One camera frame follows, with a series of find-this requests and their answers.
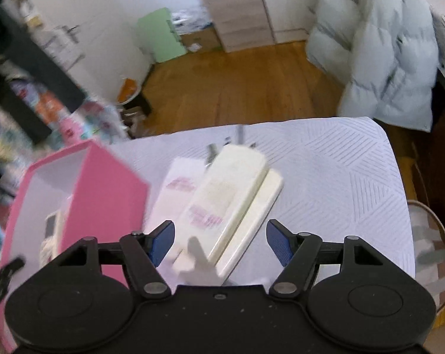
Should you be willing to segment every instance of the patterned tablecloth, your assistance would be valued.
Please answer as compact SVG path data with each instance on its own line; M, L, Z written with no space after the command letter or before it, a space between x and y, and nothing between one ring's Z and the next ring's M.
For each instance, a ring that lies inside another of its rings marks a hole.
M134 140L111 151L151 183L146 214L155 203L172 160L206 158L207 145L225 139L263 152L284 178L269 219L293 232L342 242L358 235L414 277L410 217L401 176L385 132L369 118L293 120L228 125ZM230 283L268 285L282 266L267 244L262 225ZM338 272L321 268L318 279Z

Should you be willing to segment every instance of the pink box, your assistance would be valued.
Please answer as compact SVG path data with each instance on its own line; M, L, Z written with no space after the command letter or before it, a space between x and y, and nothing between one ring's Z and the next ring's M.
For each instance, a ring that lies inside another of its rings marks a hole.
M13 203L1 254L1 266L18 255L26 258L24 269L12 278L10 292L39 270L45 219L64 203L69 201L70 207L60 252L86 236L95 236L98 242L116 242L141 230L148 190L148 183L92 140L33 164ZM103 274L126 283L121 267L103 267ZM0 336L11 351L14 343L3 312L4 304L0 306Z

